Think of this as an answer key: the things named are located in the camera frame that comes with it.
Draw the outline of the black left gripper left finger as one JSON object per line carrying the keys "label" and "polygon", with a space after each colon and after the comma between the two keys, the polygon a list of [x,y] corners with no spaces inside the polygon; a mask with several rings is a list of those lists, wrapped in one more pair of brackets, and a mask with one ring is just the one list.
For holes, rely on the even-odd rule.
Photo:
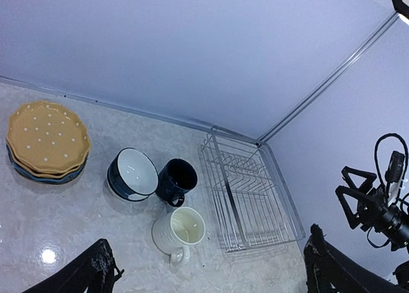
{"label": "black left gripper left finger", "polygon": [[99,239],[60,271],[25,292],[112,292],[123,273],[108,240]]}

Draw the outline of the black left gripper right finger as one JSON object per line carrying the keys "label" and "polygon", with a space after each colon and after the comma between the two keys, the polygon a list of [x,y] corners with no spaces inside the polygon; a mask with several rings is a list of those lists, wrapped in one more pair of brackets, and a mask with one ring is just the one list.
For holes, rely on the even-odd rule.
{"label": "black left gripper right finger", "polygon": [[402,292],[403,288],[364,269],[328,243],[322,229],[311,225],[304,247],[308,292]]}

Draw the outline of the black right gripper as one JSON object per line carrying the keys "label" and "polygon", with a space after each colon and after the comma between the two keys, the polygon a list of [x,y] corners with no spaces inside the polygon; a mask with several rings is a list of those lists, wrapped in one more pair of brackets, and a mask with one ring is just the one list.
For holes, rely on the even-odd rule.
{"label": "black right gripper", "polygon": [[[383,248],[390,244],[392,252],[402,248],[408,250],[408,214],[395,204],[387,205],[387,198],[381,186],[373,188],[377,175],[348,166],[341,170],[341,174],[349,188],[338,186],[335,193],[350,228],[356,229],[361,224],[360,229],[367,232],[367,241],[373,248]],[[357,186],[351,176],[364,180],[360,186]],[[358,200],[357,213],[353,213],[345,195]],[[369,238],[372,229],[376,233],[384,234],[387,237],[386,242],[381,245],[374,244]]]}

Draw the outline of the white ceramic mug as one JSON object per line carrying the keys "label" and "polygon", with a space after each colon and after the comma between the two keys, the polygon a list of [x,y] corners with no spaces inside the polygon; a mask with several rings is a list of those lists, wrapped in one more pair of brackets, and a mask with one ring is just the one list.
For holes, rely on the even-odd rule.
{"label": "white ceramic mug", "polygon": [[155,246],[166,255],[174,266],[186,264],[190,248],[205,237],[206,224],[203,217],[191,207],[178,207],[161,216],[151,230]]}

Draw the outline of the dark teal bowl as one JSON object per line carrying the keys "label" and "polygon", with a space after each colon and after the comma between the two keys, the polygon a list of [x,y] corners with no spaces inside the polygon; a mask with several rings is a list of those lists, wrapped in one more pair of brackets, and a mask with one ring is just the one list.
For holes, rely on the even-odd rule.
{"label": "dark teal bowl", "polygon": [[107,184],[118,197],[141,202],[158,186],[158,172],[153,162],[133,147],[122,149],[107,169]]}

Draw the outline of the dark blue mug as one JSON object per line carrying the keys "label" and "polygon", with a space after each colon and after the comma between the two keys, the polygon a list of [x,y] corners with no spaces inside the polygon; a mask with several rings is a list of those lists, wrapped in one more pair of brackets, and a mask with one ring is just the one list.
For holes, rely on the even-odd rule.
{"label": "dark blue mug", "polygon": [[180,207],[185,194],[197,185],[197,173],[187,161],[175,158],[169,160],[158,175],[155,194],[171,207]]}

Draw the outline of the yellow polka dot plate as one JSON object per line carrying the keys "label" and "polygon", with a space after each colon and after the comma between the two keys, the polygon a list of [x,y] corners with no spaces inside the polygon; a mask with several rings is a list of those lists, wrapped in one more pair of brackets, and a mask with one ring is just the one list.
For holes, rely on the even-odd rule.
{"label": "yellow polka dot plate", "polygon": [[81,165],[91,149],[79,116],[45,100],[22,104],[10,115],[6,141],[22,163],[48,173]]}
{"label": "yellow polka dot plate", "polygon": [[86,156],[84,162],[81,165],[78,166],[74,166],[72,168],[70,168],[69,170],[65,171],[65,172],[57,172],[57,173],[48,173],[48,172],[44,172],[44,171],[39,171],[36,169],[32,169],[29,166],[25,165],[24,163],[22,163],[14,154],[12,148],[10,147],[8,141],[6,141],[6,149],[8,152],[8,156],[11,160],[11,162],[18,166],[18,168],[25,170],[26,172],[30,173],[33,176],[36,177],[42,177],[42,178],[55,178],[55,179],[61,179],[63,176],[66,176],[68,174],[71,174],[72,172],[77,172],[78,170],[80,170],[81,168],[83,168],[88,160],[88,156]]}

